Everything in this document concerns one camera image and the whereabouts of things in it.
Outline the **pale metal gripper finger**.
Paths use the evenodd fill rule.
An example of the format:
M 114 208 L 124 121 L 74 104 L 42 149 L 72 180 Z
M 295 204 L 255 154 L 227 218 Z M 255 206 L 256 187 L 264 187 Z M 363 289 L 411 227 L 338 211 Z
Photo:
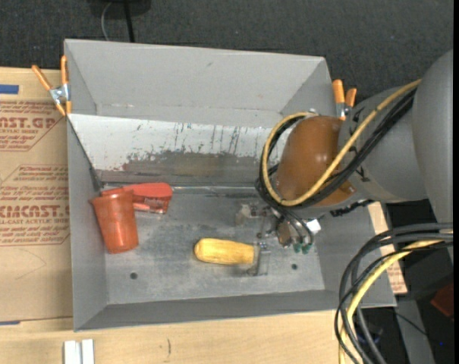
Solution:
M 237 227 L 251 229 L 256 237 L 265 237 L 269 219 L 269 210 L 266 206 L 244 203 L 235 214 L 234 222 Z
M 266 242 L 255 244 L 255 259 L 247 270 L 249 276 L 266 276 L 269 273 L 271 250 Z

